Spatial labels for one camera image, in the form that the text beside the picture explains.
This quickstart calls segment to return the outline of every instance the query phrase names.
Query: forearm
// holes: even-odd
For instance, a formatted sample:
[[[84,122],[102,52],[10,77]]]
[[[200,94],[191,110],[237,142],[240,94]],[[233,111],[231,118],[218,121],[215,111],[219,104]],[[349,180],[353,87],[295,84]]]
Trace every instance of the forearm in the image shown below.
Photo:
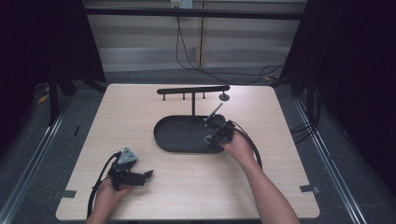
[[[300,222],[282,192],[265,175],[257,162],[245,161],[241,166],[247,176],[262,223]]]
[[[108,214],[100,212],[92,212],[90,217],[87,219],[87,224],[106,224],[108,220]]]

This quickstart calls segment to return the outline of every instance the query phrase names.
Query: light wood tabletop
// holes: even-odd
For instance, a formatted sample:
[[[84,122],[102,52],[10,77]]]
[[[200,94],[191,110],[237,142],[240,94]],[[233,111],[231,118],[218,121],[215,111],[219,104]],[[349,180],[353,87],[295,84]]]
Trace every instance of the light wood tabletop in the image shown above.
[[[173,153],[160,149],[154,139],[156,123],[170,115],[190,115],[191,95],[163,96],[158,89],[187,85],[112,84],[70,177],[56,217],[84,220],[88,200],[107,159],[128,147],[139,157],[134,173],[154,170],[145,186],[134,187],[113,214],[116,220],[213,220],[259,218],[248,181],[226,152]],[[300,218],[319,215],[274,90],[270,87],[231,86],[218,114],[237,122],[250,136],[262,157],[264,172],[283,192]],[[209,115],[221,102],[221,92],[196,94],[196,115]]]

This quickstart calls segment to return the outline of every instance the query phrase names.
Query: black device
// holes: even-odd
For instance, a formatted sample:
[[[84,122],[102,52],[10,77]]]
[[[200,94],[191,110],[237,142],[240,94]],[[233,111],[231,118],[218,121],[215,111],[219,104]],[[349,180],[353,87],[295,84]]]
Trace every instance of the black device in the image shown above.
[[[172,115],[167,116],[157,122],[154,127],[154,138],[158,147],[169,152],[187,152],[187,153],[218,153],[223,149],[216,147],[210,142],[210,136],[214,135],[217,129],[209,129],[209,119],[219,109],[209,116],[195,115],[195,95],[201,93],[205,99],[206,92],[222,91],[219,99],[223,102],[230,100],[230,96],[225,94],[230,86],[211,86],[197,88],[176,88],[176,89],[159,89],[157,93],[163,95],[165,101],[166,94],[183,94],[183,100],[186,99],[186,93],[191,94],[191,115]]]
[[[205,138],[205,141],[209,144],[214,145],[215,147],[222,147],[219,145],[220,142],[230,143],[233,140],[233,130],[235,125],[232,121],[225,121],[224,116],[221,114],[215,114],[215,112],[222,106],[220,104],[215,111],[212,112],[205,119],[205,126],[209,130],[215,130],[215,132]]]
[[[137,162],[138,157],[126,147],[117,159],[111,164],[108,171],[115,189],[120,189],[120,185],[144,186],[146,180],[151,177],[153,171],[144,174],[131,172],[131,168]]]
[[[122,152],[119,151],[117,153],[114,153],[107,160],[95,185],[92,187],[91,196],[88,201],[87,218],[91,215],[93,198],[96,194],[96,191],[98,190],[100,184],[103,182],[103,180],[101,179],[102,175],[105,172],[105,169],[107,168],[110,161],[114,158],[116,158],[116,160],[111,164],[111,168],[108,171],[107,178],[111,178],[114,189],[116,190],[120,190],[121,185],[144,186],[146,180],[152,176],[152,170],[145,172],[144,174],[136,174],[130,171],[130,169],[137,162],[138,157],[128,147],[126,147]]]

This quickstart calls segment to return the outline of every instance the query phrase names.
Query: metal rod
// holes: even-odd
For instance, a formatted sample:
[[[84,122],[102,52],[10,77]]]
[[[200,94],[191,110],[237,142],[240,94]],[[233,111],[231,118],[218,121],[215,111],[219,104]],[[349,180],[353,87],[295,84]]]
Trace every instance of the metal rod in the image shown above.
[[[192,97],[192,99],[191,99],[191,106],[192,106],[191,112],[192,112],[192,118],[194,118],[195,117],[195,92],[193,92],[191,94],[191,97]]]
[[[213,92],[213,91],[228,91],[230,86],[212,86],[212,87],[192,87],[192,88],[170,88],[158,89],[158,94],[180,94],[180,93],[196,93],[196,92]]]
[[[231,11],[211,9],[179,8],[136,8],[136,7],[40,7],[39,10],[49,13],[77,13],[86,15],[122,15],[122,16],[166,16],[166,17],[203,17],[203,18],[236,18],[301,21],[304,13]]]
[[[216,107],[216,109],[214,111],[212,111],[212,113],[210,113],[209,116],[207,116],[207,118],[205,119],[205,122],[207,122],[210,117],[212,117],[216,112],[218,112],[218,110],[220,109],[220,107],[223,105],[223,103],[220,103],[220,105],[218,105],[218,107]]]

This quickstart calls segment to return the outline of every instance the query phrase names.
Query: wire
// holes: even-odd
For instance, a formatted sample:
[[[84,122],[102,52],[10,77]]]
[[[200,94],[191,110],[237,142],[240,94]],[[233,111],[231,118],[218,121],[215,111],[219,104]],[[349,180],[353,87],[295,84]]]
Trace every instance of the wire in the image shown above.
[[[103,182],[103,180],[107,179],[108,177],[106,177],[105,179],[102,180],[102,176],[103,173],[105,172],[108,164],[110,163],[111,160],[113,160],[113,158],[117,158],[121,155],[121,152],[117,152],[114,153],[106,162],[105,166],[102,169],[102,172],[99,174],[98,179],[96,180],[95,185],[92,187],[92,192],[90,195],[90,199],[88,200],[88,211],[87,211],[87,218],[90,217],[91,213],[92,213],[92,205],[93,205],[93,198],[95,197],[96,191],[99,188],[99,185]]]
[[[318,127],[320,114],[321,114],[321,104],[322,104],[322,101],[323,101],[323,97],[321,96],[320,92],[318,91],[318,88],[315,88],[314,98],[315,98],[314,106],[316,108],[316,110],[315,110],[316,113],[315,113],[315,115],[313,117],[313,120],[311,122],[306,122],[306,123],[300,124],[297,127],[295,127],[292,130],[290,130],[290,133],[307,132],[307,133],[303,133],[303,134],[300,134],[300,135],[297,135],[297,136],[293,137],[295,145],[297,145],[297,144],[301,143],[302,141],[304,141]]]
[[[181,39],[181,43],[182,43],[182,45],[183,45],[184,53],[185,53],[185,55],[186,55],[186,58],[187,58],[187,61],[188,61],[189,65],[190,65],[190,67],[187,67],[187,66],[183,65],[183,64],[180,62],[180,60],[178,59],[178,45],[179,45],[179,42],[180,42],[180,41],[179,41],[179,37],[180,37],[180,39]],[[260,81],[260,80],[262,79],[263,76],[269,75],[269,74],[275,72],[277,69],[283,67],[283,64],[284,64],[284,63],[281,63],[281,64],[278,64],[278,65],[267,65],[267,66],[264,66],[264,67],[262,68],[262,70],[260,71],[259,74],[231,73],[231,72],[221,72],[221,73],[220,73],[220,72],[207,72],[207,71],[205,71],[205,70],[203,70],[203,69],[196,68],[196,67],[194,67],[194,65],[191,63],[191,60],[190,60],[189,55],[188,55],[188,53],[187,53],[186,44],[185,44],[185,42],[184,42],[184,37],[183,37],[183,34],[182,34],[182,32],[181,32],[181,28],[180,28],[180,19],[179,19],[179,17],[177,17],[177,47],[176,47],[176,55],[177,55],[177,56],[176,56],[176,58],[177,58],[177,63],[178,63],[181,67],[183,67],[183,68],[185,68],[185,69],[195,70],[195,71],[197,71],[197,72],[200,72],[200,73],[209,75],[209,76],[211,76],[211,77],[217,79],[218,81],[221,81],[221,82],[224,82],[224,83],[227,83],[227,84],[230,84],[230,85],[250,85],[250,84],[254,84],[254,83]],[[264,71],[265,69],[269,68],[269,67],[274,67],[274,69],[270,70],[269,72],[265,72],[265,73],[264,73],[263,71]],[[220,77],[217,77],[217,76],[215,76],[215,75],[238,75],[238,76],[257,77],[257,78],[255,78],[255,79],[252,80],[252,81],[246,82],[246,83],[235,83],[235,82],[227,81],[227,80],[222,79],[222,78],[220,78]]]
[[[257,163],[258,163],[258,164],[260,165],[260,167],[262,168],[262,157],[260,156],[260,152],[259,152],[259,150],[257,149],[256,145],[254,144],[253,140],[251,140],[251,138],[248,136],[248,134],[242,129],[242,127],[241,127],[239,124],[237,124],[236,122],[231,121],[231,120],[230,120],[230,122],[231,122],[232,124],[235,124],[236,126],[238,126],[241,130],[236,129],[236,128],[233,127],[233,126],[225,125],[225,124],[220,124],[220,126],[221,126],[221,127],[224,127],[224,128],[232,129],[232,130],[237,131],[237,132],[239,132],[240,134],[242,134],[242,136],[244,136],[244,138],[247,140],[247,142],[250,144],[251,148],[253,149],[254,155],[256,156]]]

